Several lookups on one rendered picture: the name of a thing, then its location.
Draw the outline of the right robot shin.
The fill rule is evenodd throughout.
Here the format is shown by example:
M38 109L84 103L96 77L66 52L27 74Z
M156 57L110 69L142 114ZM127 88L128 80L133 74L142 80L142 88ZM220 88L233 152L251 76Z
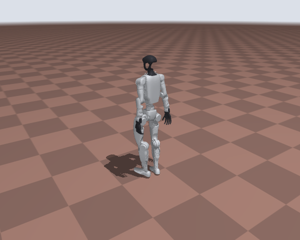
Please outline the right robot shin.
M152 157L153 157L153 168L158 168L158 161L160 157L160 141L158 140L159 146L157 148L151 147Z

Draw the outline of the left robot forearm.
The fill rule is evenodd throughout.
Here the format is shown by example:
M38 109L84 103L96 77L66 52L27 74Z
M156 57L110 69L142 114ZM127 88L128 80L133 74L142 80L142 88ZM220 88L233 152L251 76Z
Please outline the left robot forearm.
M142 119L142 116L143 116L143 105L141 105L141 102L140 102L140 99L139 98L136 98L136 108L137 108L137 110L136 110L136 118L135 118L135 120L137 121L137 122L139 122L139 119L141 118Z

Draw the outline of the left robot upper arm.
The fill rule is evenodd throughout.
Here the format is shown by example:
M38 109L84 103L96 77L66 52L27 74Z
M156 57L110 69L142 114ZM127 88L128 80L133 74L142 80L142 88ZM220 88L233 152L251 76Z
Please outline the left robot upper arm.
M137 98L140 99L140 104L143 104L145 102L145 100L144 100L144 85L146 83L146 77L137 78L135 83L136 83L137 94L138 94Z

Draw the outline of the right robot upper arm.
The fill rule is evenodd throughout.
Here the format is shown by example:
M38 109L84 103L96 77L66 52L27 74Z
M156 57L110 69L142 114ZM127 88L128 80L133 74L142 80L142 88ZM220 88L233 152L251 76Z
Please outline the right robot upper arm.
M163 98L167 95L167 91L166 91L166 85L165 85L165 77L163 74L159 74L160 75L160 97Z

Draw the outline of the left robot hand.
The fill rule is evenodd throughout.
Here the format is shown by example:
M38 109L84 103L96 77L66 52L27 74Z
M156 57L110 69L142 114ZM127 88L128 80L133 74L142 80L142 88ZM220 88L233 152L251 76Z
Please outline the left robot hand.
M141 131L141 123L142 123L142 118L139 119L139 122L136 121L135 128L136 128L136 132L143 135L144 133L142 133Z

